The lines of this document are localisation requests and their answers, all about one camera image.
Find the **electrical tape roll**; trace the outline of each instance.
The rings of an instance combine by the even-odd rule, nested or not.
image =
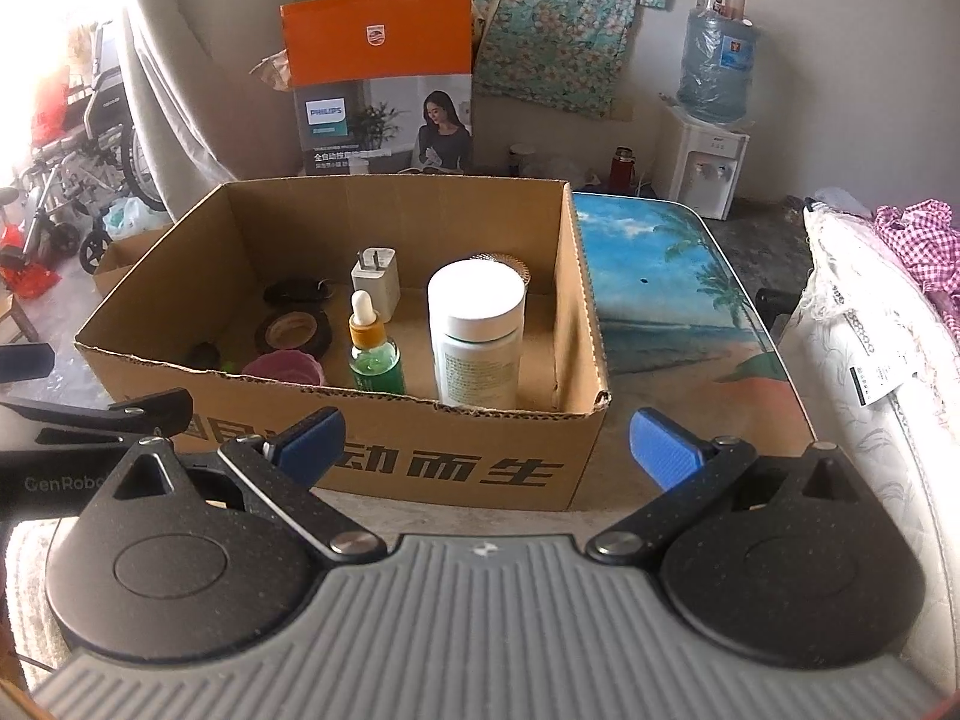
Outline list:
[[[323,309],[305,303],[270,314],[253,336],[260,354],[296,349],[317,361],[325,355],[332,341],[330,320]]]

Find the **white bottle cap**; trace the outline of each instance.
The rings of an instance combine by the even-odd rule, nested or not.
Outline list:
[[[357,290],[350,299],[353,304],[353,324],[357,327],[367,327],[376,322],[376,312],[373,311],[373,300],[363,290]]]
[[[495,341],[523,326],[523,279],[491,260],[440,268],[426,288],[430,328],[460,341]]]

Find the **dropper bottle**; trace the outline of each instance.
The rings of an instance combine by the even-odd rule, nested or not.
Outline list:
[[[350,369],[357,389],[365,392],[406,394],[400,348],[373,311],[370,295],[363,290],[353,293],[353,316],[350,317]]]

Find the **beach print tabletop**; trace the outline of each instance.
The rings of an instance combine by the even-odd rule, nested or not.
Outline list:
[[[705,439],[734,435],[763,454],[803,453],[813,436],[793,386],[697,215],[635,197],[574,202],[613,395],[593,459],[602,456],[608,473],[623,469],[627,424],[642,406]]]

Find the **small brown box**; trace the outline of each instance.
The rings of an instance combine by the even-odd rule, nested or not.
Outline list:
[[[352,386],[349,271],[356,252],[397,251],[402,297],[388,332],[407,396]],[[529,266],[520,409],[440,405],[426,285],[483,252]],[[214,341],[237,370],[256,357],[264,287],[293,275],[338,286],[326,305],[332,386],[299,386],[182,366]],[[185,386],[194,422],[180,450],[280,432],[323,406],[347,420],[347,451],[320,486],[424,503],[568,507],[606,413],[607,372],[569,186],[467,176],[282,178],[220,186],[151,249],[90,317],[77,346],[117,400]]]

